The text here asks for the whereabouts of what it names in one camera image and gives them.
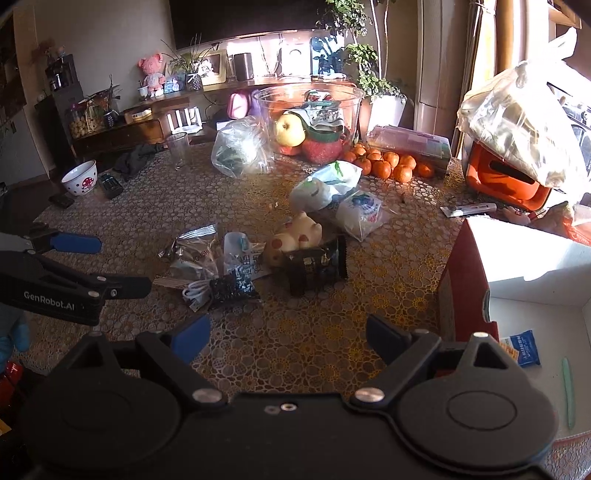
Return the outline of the black snack packet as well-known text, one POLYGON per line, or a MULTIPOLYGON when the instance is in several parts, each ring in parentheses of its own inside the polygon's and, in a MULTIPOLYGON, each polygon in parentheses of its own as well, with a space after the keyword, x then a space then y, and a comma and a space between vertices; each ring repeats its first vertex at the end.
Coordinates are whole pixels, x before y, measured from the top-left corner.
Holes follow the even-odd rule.
POLYGON ((325 286, 348 279, 347 255, 344 235, 335 236, 317 247, 284 254, 290 294, 301 297, 308 291, 319 291, 325 286))

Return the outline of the blue snack bag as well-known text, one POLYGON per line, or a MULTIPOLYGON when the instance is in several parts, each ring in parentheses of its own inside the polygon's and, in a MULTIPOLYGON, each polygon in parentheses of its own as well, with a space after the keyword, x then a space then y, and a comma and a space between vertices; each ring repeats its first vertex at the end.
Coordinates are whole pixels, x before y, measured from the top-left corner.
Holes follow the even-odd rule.
POLYGON ((527 368, 530 366, 541 365, 534 332, 532 330, 501 338, 499 343, 520 367, 527 368))

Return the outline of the spotted cream toy animal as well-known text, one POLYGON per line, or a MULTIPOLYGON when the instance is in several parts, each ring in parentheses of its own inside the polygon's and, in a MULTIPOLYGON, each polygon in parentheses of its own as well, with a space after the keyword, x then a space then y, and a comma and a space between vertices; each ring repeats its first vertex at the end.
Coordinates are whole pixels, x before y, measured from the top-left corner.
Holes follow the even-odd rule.
POLYGON ((276 234, 266 242, 263 260, 267 266, 280 267, 283 255, 315 248, 322 242, 322 225, 311 219, 305 212, 300 212, 287 221, 276 234))

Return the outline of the white mushroom bowl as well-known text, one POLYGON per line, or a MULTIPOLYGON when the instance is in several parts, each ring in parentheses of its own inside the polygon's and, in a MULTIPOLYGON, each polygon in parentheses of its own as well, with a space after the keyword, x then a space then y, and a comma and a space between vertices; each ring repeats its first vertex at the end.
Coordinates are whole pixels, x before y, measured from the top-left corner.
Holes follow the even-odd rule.
POLYGON ((97 176, 96 161, 89 160, 70 170, 61 179, 61 184, 71 195, 83 196, 93 190, 97 176))

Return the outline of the white chicken snack pouch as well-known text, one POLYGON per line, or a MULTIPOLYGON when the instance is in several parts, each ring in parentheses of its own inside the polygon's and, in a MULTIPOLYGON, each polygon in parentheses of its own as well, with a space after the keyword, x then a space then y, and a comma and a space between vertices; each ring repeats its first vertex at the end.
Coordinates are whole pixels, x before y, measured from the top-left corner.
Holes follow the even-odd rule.
POLYGON ((266 244, 256 243, 242 232, 228 232, 223 239, 223 268, 224 273, 239 270, 256 280, 273 273, 263 261, 263 251, 266 244))

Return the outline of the red cardboard box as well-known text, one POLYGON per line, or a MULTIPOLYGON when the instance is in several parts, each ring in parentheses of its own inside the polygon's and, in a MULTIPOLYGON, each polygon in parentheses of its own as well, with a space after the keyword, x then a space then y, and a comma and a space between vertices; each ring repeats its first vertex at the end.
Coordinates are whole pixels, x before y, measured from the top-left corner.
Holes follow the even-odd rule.
POLYGON ((464 220, 438 289, 447 340, 534 332, 541 365, 525 370, 551 400, 558 436, 590 430, 590 249, 485 215, 464 220), (576 422, 568 429, 562 359, 570 361, 576 422))

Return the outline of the white tube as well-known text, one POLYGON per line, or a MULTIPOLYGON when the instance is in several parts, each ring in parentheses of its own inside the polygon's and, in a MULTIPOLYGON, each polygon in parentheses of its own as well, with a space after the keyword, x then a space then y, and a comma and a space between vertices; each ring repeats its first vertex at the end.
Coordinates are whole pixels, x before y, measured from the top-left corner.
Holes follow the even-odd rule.
POLYGON ((440 210, 447 218, 451 219, 493 213, 497 211, 497 205, 495 203, 479 203, 455 207, 441 206, 440 210))

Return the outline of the white green plastic bag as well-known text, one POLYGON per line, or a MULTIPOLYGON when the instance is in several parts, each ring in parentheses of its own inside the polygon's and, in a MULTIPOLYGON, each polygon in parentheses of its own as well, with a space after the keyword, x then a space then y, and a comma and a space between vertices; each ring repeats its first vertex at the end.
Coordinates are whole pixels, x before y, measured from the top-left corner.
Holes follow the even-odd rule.
POLYGON ((334 161, 308 175, 290 192, 290 209, 298 212, 315 212, 356 189, 363 170, 353 163, 334 161))

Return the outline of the orange black appliance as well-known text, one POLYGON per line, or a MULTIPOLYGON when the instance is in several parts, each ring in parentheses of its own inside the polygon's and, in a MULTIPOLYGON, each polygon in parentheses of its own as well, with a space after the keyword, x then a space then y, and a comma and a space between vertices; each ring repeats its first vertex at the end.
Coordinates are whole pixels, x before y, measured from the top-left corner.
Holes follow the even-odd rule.
POLYGON ((541 209, 551 193, 480 143, 472 146, 466 181, 477 192, 530 212, 541 209))

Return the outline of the clear bag with greens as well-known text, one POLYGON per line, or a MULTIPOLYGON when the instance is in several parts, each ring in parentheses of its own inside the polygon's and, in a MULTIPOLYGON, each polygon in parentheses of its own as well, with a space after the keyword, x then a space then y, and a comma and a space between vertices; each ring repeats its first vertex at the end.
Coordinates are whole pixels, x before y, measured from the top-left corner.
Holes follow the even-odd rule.
POLYGON ((270 173, 273 151, 263 122, 254 116, 232 120, 216 134, 211 164, 231 178, 270 173))

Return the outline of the pink pig plush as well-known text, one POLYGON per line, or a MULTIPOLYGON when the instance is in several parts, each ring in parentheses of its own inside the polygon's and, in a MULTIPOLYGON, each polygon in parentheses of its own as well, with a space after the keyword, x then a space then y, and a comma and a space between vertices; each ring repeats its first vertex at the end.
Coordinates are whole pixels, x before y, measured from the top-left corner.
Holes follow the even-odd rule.
POLYGON ((141 58, 137 66, 144 74, 143 85, 147 88, 149 97, 154 97, 163 89, 166 81, 163 55, 157 52, 147 58, 141 58))

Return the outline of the clear glass fruit bowl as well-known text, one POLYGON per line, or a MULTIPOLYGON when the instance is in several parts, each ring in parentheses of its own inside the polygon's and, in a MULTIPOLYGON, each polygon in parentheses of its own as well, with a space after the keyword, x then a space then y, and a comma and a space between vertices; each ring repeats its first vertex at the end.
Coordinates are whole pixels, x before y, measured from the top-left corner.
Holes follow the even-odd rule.
POLYGON ((277 84, 253 94, 259 105, 263 128, 274 153, 297 157, 315 165, 342 158, 356 138, 363 91, 348 82, 277 84), (274 137, 274 122, 293 113, 304 124, 305 140, 284 147, 274 137))

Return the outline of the yellow apple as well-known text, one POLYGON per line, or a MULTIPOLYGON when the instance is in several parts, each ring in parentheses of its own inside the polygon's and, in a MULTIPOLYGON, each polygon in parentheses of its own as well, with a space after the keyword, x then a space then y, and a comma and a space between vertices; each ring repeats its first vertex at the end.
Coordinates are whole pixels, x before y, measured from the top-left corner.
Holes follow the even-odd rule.
POLYGON ((304 142, 307 133, 301 118, 293 113, 284 113, 274 122, 274 137, 280 146, 297 147, 304 142))

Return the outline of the crumpled plastic bag on appliance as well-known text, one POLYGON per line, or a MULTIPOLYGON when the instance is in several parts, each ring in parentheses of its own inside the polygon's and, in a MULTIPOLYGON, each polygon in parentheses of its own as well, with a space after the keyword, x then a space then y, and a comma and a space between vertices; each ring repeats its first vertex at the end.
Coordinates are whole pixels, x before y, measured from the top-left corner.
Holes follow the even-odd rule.
POLYGON ((590 191, 583 154, 562 105, 548 87, 554 74, 571 70, 577 31, 470 90, 458 110, 458 128, 541 185, 571 197, 590 191))

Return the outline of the picture frame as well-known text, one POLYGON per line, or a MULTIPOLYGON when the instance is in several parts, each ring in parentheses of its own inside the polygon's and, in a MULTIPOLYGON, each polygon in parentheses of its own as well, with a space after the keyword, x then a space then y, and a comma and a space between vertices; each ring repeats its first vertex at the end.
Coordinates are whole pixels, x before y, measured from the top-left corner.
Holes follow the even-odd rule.
POLYGON ((228 52, 221 49, 208 53, 198 66, 198 74, 204 86, 225 83, 228 75, 228 52))

